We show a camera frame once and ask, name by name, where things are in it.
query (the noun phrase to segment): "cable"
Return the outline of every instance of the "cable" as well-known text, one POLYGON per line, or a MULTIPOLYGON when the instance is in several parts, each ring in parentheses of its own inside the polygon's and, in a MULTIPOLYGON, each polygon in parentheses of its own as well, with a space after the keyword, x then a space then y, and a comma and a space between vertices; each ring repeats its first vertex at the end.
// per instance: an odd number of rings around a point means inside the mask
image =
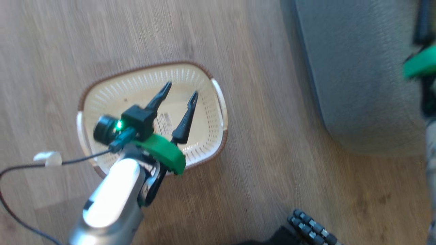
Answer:
MULTIPOLYGON (((97 153, 97 154, 94 154, 94 155, 90 155, 90 156, 87 156, 87 157, 78 158, 78 159, 74 159, 74 160, 70 160, 70 161, 63 161, 62 165, 68 165, 68 164, 83 162, 83 161, 86 161, 88 159, 91 159, 91 158, 94 158, 94 157, 98 157, 98 156, 107 154, 109 152, 110 152, 110 150, 105 150, 105 151, 102 151, 100 153, 97 153)), ((8 172, 11 172, 11 171, 14 171, 14 170, 29 169, 29 168, 40 168, 40 167, 45 167, 45 164, 41 163, 41 164, 19 165, 19 166, 9 167, 9 168, 6 168, 5 170, 3 170, 0 173, 0 180, 3 177, 4 174, 6 174, 8 172)), ((40 236, 50 240, 51 242, 53 242, 56 245, 62 245, 62 243, 60 243, 58 240, 56 240, 55 238, 53 238, 49 234, 44 233, 44 232, 42 232, 42 231, 40 231, 40 230, 38 230, 36 228, 31 227, 30 225, 28 225, 27 223, 22 221, 20 218, 18 218, 17 215, 11 210, 9 205, 7 205, 5 199, 3 198, 3 194, 1 192, 1 190, 0 190, 0 201, 1 201, 1 204, 3 205, 3 207, 9 213, 9 215, 11 215, 11 217, 14 218, 14 220, 16 222, 18 222, 20 225, 22 225, 24 228, 26 228, 27 230, 29 230, 29 231, 37 234, 37 235, 40 235, 40 236)))

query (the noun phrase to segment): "basket handle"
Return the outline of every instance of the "basket handle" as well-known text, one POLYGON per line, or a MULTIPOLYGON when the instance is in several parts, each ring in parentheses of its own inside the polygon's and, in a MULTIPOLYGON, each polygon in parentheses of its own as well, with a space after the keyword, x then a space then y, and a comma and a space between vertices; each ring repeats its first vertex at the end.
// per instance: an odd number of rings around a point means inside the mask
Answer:
POLYGON ((222 94, 221 88, 219 87, 217 80, 215 80, 215 78, 212 78, 211 81, 215 88, 215 92, 217 93, 218 103, 221 110, 221 115, 222 115, 222 117, 220 117, 221 126, 223 127, 223 130, 227 130, 228 118, 227 118, 227 107, 225 105, 224 96, 222 94))
MULTIPOLYGON (((80 147, 82 148, 82 151, 85 154, 85 156, 90 156, 91 150, 90 150, 88 144, 86 143, 86 136, 85 136, 86 132, 85 132, 85 128, 83 126, 83 112, 82 111, 79 111, 77 113, 76 124, 77 124, 77 136, 79 137, 80 147)), ((94 158, 89 159, 89 161, 91 162, 92 166, 97 166, 97 163, 94 160, 94 158)))

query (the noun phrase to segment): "brown basket rim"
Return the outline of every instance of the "brown basket rim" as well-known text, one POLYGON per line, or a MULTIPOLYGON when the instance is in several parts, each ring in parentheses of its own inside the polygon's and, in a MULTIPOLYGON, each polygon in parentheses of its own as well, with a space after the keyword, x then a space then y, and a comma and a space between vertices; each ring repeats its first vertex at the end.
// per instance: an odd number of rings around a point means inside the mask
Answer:
MULTIPOLYGON (((171 62, 158 62, 158 63, 154 63, 151 65, 146 65, 146 66, 138 66, 138 67, 134 67, 132 69, 129 70, 125 70, 119 73, 113 73, 107 76, 104 76, 103 78, 98 79, 97 81, 93 82, 91 85, 89 85, 87 88, 85 88, 85 91, 82 93, 82 95, 80 96, 79 99, 79 103, 78 103, 78 111, 81 112, 84 109, 85 106, 85 98, 86 96, 88 96, 89 92, 91 91, 92 88, 94 88, 95 86, 97 86, 98 84, 105 82, 109 79, 118 77, 118 76, 122 76, 125 75, 127 73, 131 73, 131 72, 135 72, 135 71, 140 71, 140 70, 144 70, 144 69, 149 69, 149 68, 154 68, 157 66, 162 66, 162 65, 177 65, 177 64, 189 64, 189 65, 193 65, 196 66, 198 68, 200 68, 207 76, 210 80, 212 80, 214 77, 212 76, 211 72, 205 68, 204 66, 202 66, 201 64, 194 62, 194 61, 189 61, 189 60, 180 60, 180 61, 171 61, 171 62)), ((213 160, 214 158, 216 158, 219 154, 221 154, 221 152, 224 150, 224 146, 227 143, 227 129, 223 131, 223 135, 222 135, 222 140, 220 143, 220 146, 218 147, 217 151, 210 157, 195 163, 194 165, 191 165, 187 168, 191 169, 193 167, 197 167, 203 163, 209 162, 211 160, 213 160)), ((103 179, 106 177, 106 174, 103 172, 103 170, 99 167, 99 166, 93 166, 94 170, 96 171, 96 173, 103 179)))

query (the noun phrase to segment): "white plastic basket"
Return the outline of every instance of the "white plastic basket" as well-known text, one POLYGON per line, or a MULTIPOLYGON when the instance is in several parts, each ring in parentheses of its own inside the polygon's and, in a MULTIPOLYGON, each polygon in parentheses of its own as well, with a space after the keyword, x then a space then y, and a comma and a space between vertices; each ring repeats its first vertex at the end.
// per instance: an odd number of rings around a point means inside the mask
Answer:
MULTIPOLYGON (((198 102, 188 143, 179 145, 186 155, 186 168, 212 160, 223 150, 227 140, 227 109, 221 89, 203 67, 193 62, 153 65, 111 76, 92 84, 82 95, 77 113, 77 133, 85 155, 107 149, 92 136, 101 115, 120 117, 133 104, 144 107, 165 85, 173 85, 159 107, 154 121, 155 132, 171 139, 187 110, 192 93, 198 102)), ((118 156, 106 154, 91 160, 96 172, 105 177, 118 156)))

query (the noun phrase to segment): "cable clip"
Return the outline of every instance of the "cable clip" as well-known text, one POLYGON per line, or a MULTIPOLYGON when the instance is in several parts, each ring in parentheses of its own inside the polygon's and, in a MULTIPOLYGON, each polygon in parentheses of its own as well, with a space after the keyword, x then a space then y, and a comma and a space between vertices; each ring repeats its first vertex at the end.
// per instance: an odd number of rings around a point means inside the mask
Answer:
POLYGON ((34 162, 44 163, 46 167, 62 165, 61 153, 58 151, 40 152, 33 157, 34 162))

